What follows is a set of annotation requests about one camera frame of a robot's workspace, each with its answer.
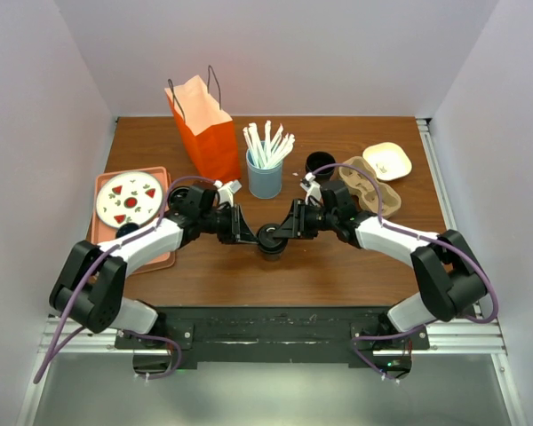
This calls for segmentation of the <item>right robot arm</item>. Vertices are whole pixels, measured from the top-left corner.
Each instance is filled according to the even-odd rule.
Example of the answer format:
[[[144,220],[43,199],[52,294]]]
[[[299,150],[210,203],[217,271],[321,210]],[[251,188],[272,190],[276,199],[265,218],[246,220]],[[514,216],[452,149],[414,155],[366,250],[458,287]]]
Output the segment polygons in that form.
[[[385,347],[399,348],[410,330],[435,320],[448,322],[489,293],[485,273],[458,232],[417,233],[396,226],[358,209],[341,181],[322,184],[320,196],[319,201],[311,195],[294,200],[282,224],[270,225],[267,235],[279,246],[332,231],[357,249],[376,251],[411,267],[418,292],[391,307],[388,321],[378,326],[378,339]]]

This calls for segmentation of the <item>single black cup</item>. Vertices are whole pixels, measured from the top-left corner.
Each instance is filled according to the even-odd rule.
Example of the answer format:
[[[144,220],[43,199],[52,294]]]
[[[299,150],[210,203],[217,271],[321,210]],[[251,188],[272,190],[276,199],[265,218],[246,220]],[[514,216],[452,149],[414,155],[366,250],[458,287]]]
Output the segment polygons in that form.
[[[278,261],[281,256],[282,256],[282,251],[281,250],[275,250],[275,251],[272,251],[272,250],[264,250],[264,249],[260,249],[259,250],[260,252],[260,255],[262,256],[262,258],[268,262],[276,262]]]

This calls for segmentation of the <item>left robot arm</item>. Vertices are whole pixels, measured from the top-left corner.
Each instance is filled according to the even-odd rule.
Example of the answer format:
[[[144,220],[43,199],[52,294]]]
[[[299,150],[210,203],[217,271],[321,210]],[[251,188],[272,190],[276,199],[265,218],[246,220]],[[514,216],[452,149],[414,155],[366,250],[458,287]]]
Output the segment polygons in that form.
[[[258,238],[234,203],[228,185],[210,189],[182,186],[168,197],[159,217],[119,239],[94,245],[78,242],[70,251],[49,297],[61,318],[74,320],[93,333],[127,330],[147,348],[160,346],[166,326],[157,310],[123,296],[126,279],[155,258],[185,247],[201,234],[223,244],[256,244]]]

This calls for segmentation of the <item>black cup lid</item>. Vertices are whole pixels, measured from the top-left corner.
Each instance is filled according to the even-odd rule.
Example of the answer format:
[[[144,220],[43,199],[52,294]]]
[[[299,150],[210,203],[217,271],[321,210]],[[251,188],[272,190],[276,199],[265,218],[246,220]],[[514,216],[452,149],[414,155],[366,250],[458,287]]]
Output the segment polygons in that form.
[[[259,228],[257,233],[259,249],[272,251],[281,250],[282,252],[286,249],[288,241],[273,239],[273,231],[278,227],[279,225],[277,224],[265,224]]]

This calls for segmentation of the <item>orange paper bag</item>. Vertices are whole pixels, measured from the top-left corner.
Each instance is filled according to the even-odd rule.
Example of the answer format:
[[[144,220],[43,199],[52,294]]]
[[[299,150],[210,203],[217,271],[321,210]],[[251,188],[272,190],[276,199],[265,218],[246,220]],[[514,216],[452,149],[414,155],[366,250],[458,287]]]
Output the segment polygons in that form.
[[[165,94],[183,146],[204,178],[228,182],[242,176],[235,125],[222,106],[221,89],[213,67],[206,79],[195,75],[183,84],[168,82]]]

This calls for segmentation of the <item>stack of black cups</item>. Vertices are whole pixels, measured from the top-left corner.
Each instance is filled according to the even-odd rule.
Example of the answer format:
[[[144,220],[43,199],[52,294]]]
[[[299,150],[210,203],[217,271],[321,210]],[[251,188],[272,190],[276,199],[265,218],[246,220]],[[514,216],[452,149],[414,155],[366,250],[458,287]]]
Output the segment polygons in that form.
[[[330,167],[330,164],[335,162],[335,158],[330,153],[324,151],[312,152],[306,158],[305,171],[306,173],[313,173],[315,181],[321,184],[331,179],[335,168]]]

